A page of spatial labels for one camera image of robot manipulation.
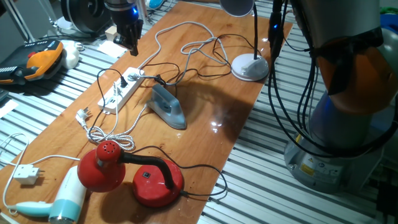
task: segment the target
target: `wooden table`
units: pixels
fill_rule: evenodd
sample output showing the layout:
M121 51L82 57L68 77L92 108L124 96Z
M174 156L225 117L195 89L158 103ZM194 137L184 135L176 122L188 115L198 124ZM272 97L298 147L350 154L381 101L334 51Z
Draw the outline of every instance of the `wooden table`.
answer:
M215 36L232 33L244 35L250 42L254 39L252 16L231 17L218 9L179 2L139 41L138 57L125 54L112 67L121 72L128 67L138 67L157 50L155 34L161 29L184 21L201 22L212 30ZM291 27L291 24L285 24L285 36ZM259 18L259 50L266 59L269 59L269 44L263 39L267 37L267 30L268 20ZM174 62L183 68L187 56L180 53L181 47L188 42L205 40L209 36L207 31L192 24L162 34L159 36L162 51L151 63ZM222 41L230 61L240 54L252 52L242 38L227 36L222 38ZM210 54L212 47L213 44L208 44L203 50ZM192 55L189 68L198 68L204 75L224 73L229 70L228 67L220 66L202 54ZM175 68L172 65L145 68L147 75L162 74L165 80L175 75L175 71L168 72L170 70ZM108 71L99 82L106 91L117 79L118 75L115 72ZM233 75L200 78L196 73L189 72L178 86L178 99L185 113L188 128L184 131L173 129L153 111L147 109L131 136L137 148L148 145L160 146L182 166L211 164L222 169L264 82L264 80L242 82ZM146 80L121 109L115 133L121 133L131 127L137 114L150 98L151 86L154 84L153 80ZM22 163L26 164L51 154L81 158L92 150L95 145L87 140L84 130L75 120L75 115L79 109L88 106L94 115L87 122L88 126L91 126L99 112L97 106L99 99L98 86L94 83L30 144ZM101 115L97 125L101 125L105 131L110 131L114 122L114 115ZM141 154L163 157L161 152L155 149L149 149ZM65 174L75 165L77 162L66 159L49 159L40 163L38 166L45 172L37 184L33 187L21 187L13 180L7 193L7 203L14 205L26 200L53 202ZM173 205L161 209L139 205L131 190L131 180L138 168L136 165L127 165L125 182L116 190L105 194L93 193L83 206L79 222L184 224L197 222L205 206L206 197L180 197ZM12 169L13 167L7 166L0 170L0 189L4 189ZM185 190L197 194L210 193L218 178L218 173L209 168L183 170L182 173L185 178ZM4 205L1 205L1 210L8 214ZM43 218L26 218L22 215L16 217L16 220L20 223L46 221Z

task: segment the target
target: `power strip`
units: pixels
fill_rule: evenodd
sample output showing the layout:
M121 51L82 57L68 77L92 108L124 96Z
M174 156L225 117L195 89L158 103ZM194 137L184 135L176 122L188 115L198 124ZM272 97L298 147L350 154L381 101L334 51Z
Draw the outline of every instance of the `power strip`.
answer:
M116 100L118 102L118 110L120 110L127 102L127 100L130 98L130 96L138 89L142 81L144 81L144 78L138 78L135 80L133 77L134 74L145 75L145 72L143 70L138 70L136 68L131 68L131 67L128 68L123 73L123 77L127 82L127 86L124 88L120 86L120 78L119 80L116 81L116 88L118 89L118 98L116 98L113 86L108 90L107 93L105 93L104 113L116 114ZM100 109L102 109L102 107L104 106L103 99L99 100L98 106Z

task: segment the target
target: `yellow sticker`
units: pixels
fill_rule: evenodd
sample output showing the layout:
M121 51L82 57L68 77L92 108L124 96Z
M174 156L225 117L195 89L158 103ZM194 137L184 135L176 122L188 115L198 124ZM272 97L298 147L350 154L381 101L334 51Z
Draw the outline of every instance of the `yellow sticker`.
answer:
M301 164L300 170L302 170L304 173L313 176L315 170L312 169L311 167L305 165L305 164Z
M301 139L301 134L299 134L299 135L296 137L296 142L299 143L300 139Z

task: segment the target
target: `red lamp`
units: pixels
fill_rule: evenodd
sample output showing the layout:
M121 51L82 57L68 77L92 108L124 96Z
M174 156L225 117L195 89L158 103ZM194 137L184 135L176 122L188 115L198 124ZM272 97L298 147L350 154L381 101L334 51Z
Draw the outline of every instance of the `red lamp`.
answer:
M125 163L143 165L132 182L132 191L141 204L163 207L180 195L183 177L173 162L124 152L114 141L101 142L80 160L80 182L93 192L109 192L123 182Z

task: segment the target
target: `metal grating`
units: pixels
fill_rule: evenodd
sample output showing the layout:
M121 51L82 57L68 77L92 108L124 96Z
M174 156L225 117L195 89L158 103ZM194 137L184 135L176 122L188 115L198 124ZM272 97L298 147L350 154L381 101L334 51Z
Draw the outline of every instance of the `metal grating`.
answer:
M220 8L214 3L199 4ZM256 1L256 4L259 16L270 16L272 1ZM157 22L164 14L155 12L151 19ZM287 21L295 23L291 13ZM144 26L143 35L149 29L150 26ZM296 24L287 40L297 49L308 47ZM95 48L87 45L77 68L61 70L51 80L30 83L25 86L26 94L11 93L9 98L19 106L0 119L0 141L19 131L33 140L95 81L99 69L116 61ZM275 69L281 97L293 115L309 74L310 57L308 53L284 46ZM324 91L320 78L313 109ZM294 134L273 97L282 122ZM283 151L287 141L274 119L267 86L264 86L223 169L228 192L209 198L198 223L373 223L377 189L366 186L357 195L328 195L304 187L285 168ZM0 157L11 160L20 153L22 146L22 143L12 142L6 150L0 149L3 150ZM220 191L223 185L222 179L218 179L213 192Z

